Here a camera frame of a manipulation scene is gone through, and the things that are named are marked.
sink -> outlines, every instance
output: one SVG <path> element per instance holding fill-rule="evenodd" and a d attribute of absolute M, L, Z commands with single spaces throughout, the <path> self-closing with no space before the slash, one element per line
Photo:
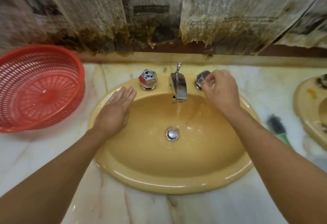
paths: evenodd
<path fill-rule="evenodd" d="M 327 151 L 327 87 L 321 77 L 301 82 L 294 93 L 293 107 L 304 130 Z"/>
<path fill-rule="evenodd" d="M 127 185 L 162 194 L 203 192 L 245 175 L 252 162 L 230 124 L 194 86 L 196 75 L 184 74 L 184 103 L 176 102 L 169 73 L 157 76 L 152 91 L 142 90 L 133 79 L 110 90 L 97 104 L 89 128 L 113 91 L 130 85 L 137 90 L 128 126 L 100 148 L 98 166 Z M 259 121 L 250 104 L 242 97 L 240 102 Z"/>

white marble counter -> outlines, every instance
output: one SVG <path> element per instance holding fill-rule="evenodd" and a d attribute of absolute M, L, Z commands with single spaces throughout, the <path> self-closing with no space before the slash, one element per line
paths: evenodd
<path fill-rule="evenodd" d="M 117 84 L 138 77 L 144 69 L 174 72 L 175 64 L 85 64 L 86 94 L 80 107 L 61 123 L 38 131 L 0 134 L 0 196 L 76 142 L 86 131 L 97 101 Z M 288 138 L 303 156 L 326 155 L 303 131 L 292 108 L 296 86 L 326 73 L 325 68 L 183 65 L 181 73 L 228 69 L 240 94 L 266 127 L 268 115 L 280 116 Z M 94 162 L 87 169 L 63 224 L 262 224 L 286 223 L 257 171 L 234 183 L 188 196 L 162 196 L 121 184 Z"/>

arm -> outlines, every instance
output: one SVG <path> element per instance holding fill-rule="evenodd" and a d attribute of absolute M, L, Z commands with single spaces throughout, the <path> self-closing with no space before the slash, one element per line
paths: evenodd
<path fill-rule="evenodd" d="M 214 71 L 202 82 L 207 100 L 239 136 L 276 206 L 290 224 L 326 223 L 327 174 L 297 154 L 240 107 L 235 79 Z"/>
<path fill-rule="evenodd" d="M 136 90 L 123 87 L 99 113 L 92 129 L 75 144 L 0 198 L 0 224 L 60 224 L 91 160 L 120 132 Z"/>

plastic colander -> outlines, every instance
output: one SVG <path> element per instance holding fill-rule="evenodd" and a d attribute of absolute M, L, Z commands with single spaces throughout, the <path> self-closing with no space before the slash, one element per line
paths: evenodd
<path fill-rule="evenodd" d="M 0 57 L 0 132 L 61 122 L 80 105 L 84 68 L 71 51 L 31 45 Z"/>

chrome drain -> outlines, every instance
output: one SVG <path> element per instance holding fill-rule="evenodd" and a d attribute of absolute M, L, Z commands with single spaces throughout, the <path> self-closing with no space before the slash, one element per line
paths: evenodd
<path fill-rule="evenodd" d="M 170 127 L 166 131 L 166 138 L 169 141 L 175 141 L 178 140 L 178 134 L 179 134 L 178 128 Z"/>

